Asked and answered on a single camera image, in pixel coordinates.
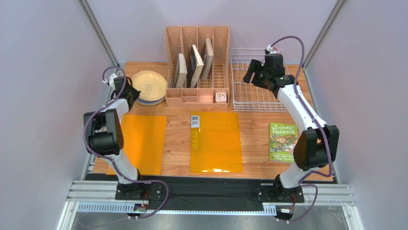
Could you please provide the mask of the blue plate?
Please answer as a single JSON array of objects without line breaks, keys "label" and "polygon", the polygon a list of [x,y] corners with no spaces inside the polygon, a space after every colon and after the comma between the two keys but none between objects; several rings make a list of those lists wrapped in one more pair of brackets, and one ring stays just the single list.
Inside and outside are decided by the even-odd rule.
[{"label": "blue plate", "polygon": [[148,100],[143,100],[143,99],[138,98],[136,101],[142,105],[151,106],[151,105],[157,105],[164,100],[165,100],[165,97],[155,100],[155,101],[148,101]]}]

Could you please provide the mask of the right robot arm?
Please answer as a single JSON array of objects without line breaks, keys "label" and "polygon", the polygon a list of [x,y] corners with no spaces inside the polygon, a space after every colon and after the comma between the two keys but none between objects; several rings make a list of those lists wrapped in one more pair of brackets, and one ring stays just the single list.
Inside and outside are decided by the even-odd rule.
[{"label": "right robot arm", "polygon": [[283,56],[269,53],[264,61],[252,59],[244,82],[267,89],[273,93],[287,109],[295,121],[300,137],[293,150],[294,162],[275,178],[272,188],[274,199],[286,201],[301,191],[301,183],[310,175],[318,174],[318,169],[329,167],[327,177],[333,175],[339,129],[328,125],[307,102],[298,85],[297,76],[287,75],[283,66]]}]

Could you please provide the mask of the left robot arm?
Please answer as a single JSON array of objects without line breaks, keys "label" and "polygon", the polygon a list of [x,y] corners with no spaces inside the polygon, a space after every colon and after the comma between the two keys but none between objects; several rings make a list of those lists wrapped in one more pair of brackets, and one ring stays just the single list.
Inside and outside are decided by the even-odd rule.
[{"label": "left robot arm", "polygon": [[132,165],[124,151],[121,119],[130,111],[140,92],[133,88],[128,77],[111,76],[113,98],[105,107],[83,115],[83,139],[88,153],[105,160],[118,177],[118,198],[146,199],[148,190],[139,183],[140,172]]}]

